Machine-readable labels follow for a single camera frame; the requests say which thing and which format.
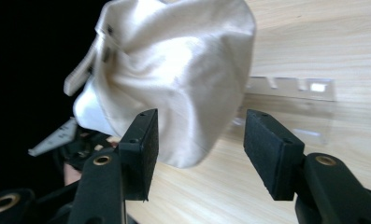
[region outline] metal ring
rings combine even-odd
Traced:
[[[318,156],[316,157],[316,161],[324,165],[329,165],[329,166],[336,165],[336,161],[326,156]]]
[[[110,156],[100,156],[94,159],[93,163],[94,165],[105,165],[110,163],[111,158]]]
[[[6,211],[9,208],[11,208],[14,205],[16,205],[16,203],[18,203],[20,201],[20,194],[18,194],[18,193],[9,193],[7,195],[4,195],[4,196],[0,197],[0,202],[2,202],[3,200],[7,200],[7,199],[9,199],[10,202],[9,203],[5,203],[3,205],[0,204],[0,213]]]

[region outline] white cloth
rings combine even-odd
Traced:
[[[122,136],[135,116],[159,110],[159,157],[185,168],[212,149],[241,104],[255,22],[242,0],[107,3],[89,53],[66,79],[78,123]]]

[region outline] wood grain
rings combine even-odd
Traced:
[[[238,116],[263,110],[289,129],[323,133],[327,143],[307,144],[305,153],[338,157],[371,189],[371,0],[247,3],[258,25],[251,75],[329,77],[337,102],[246,95]],[[158,163],[150,201],[128,202],[129,214],[140,223],[297,223],[294,202],[270,198],[244,152],[243,134],[244,126],[230,125],[192,169]]]

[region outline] black background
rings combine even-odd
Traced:
[[[65,123],[75,97],[64,79],[83,59],[106,1],[0,1],[0,191],[61,187],[51,153],[30,147]]]

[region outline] crumpled fabric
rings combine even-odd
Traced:
[[[78,124],[116,136],[158,108],[158,161],[192,167],[241,105],[255,30],[242,0],[112,1],[64,92],[87,82],[74,103]]]

